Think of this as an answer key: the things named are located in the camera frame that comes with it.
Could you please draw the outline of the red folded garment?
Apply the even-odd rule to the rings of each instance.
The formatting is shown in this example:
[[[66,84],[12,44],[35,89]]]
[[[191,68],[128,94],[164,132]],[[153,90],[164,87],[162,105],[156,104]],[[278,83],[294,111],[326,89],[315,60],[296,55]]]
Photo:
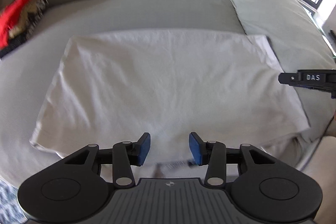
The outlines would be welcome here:
[[[1,50],[9,45],[9,30],[14,28],[30,0],[14,0],[1,12]]]

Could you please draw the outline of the white t-shirt with script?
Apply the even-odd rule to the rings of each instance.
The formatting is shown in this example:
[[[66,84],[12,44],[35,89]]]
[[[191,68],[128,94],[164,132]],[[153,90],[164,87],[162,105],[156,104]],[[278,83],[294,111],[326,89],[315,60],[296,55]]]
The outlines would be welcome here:
[[[268,39],[209,30],[74,36],[47,91],[31,145],[66,157],[148,132],[140,177],[203,177],[189,134],[227,147],[286,139],[310,127]]]

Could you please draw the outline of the black white knit garment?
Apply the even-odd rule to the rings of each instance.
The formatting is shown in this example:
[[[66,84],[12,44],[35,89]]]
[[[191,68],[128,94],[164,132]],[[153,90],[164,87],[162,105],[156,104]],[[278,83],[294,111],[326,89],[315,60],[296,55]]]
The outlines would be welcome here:
[[[7,46],[1,49],[0,51],[0,58],[3,59],[6,55],[11,53],[12,51],[16,50],[18,47],[22,46],[27,40],[33,35],[34,29],[30,28],[13,39],[9,40]]]

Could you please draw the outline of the grey sofa seat cushion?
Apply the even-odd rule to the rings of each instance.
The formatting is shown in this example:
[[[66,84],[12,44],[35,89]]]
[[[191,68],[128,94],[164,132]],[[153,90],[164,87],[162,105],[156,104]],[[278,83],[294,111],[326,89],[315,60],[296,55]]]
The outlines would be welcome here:
[[[49,9],[33,37],[1,61],[1,178],[19,186],[56,162],[30,145],[52,76],[71,36],[139,28],[197,28],[245,34],[226,0],[83,0]]]

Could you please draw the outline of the blue white patterned rug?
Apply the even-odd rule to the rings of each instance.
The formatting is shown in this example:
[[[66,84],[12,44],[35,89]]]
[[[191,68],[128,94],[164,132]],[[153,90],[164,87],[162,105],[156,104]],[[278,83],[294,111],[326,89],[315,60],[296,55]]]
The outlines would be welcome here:
[[[17,200],[18,189],[1,179],[0,183],[0,221],[1,224],[20,224],[26,222]]]

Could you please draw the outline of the tan patterned folded garment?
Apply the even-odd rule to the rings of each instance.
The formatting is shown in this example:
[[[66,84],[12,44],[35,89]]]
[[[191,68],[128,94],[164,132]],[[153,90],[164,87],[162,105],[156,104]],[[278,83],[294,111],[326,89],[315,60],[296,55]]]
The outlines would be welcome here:
[[[28,39],[41,21],[47,6],[47,0],[29,0],[21,9],[17,23],[10,27],[9,38],[24,35]]]

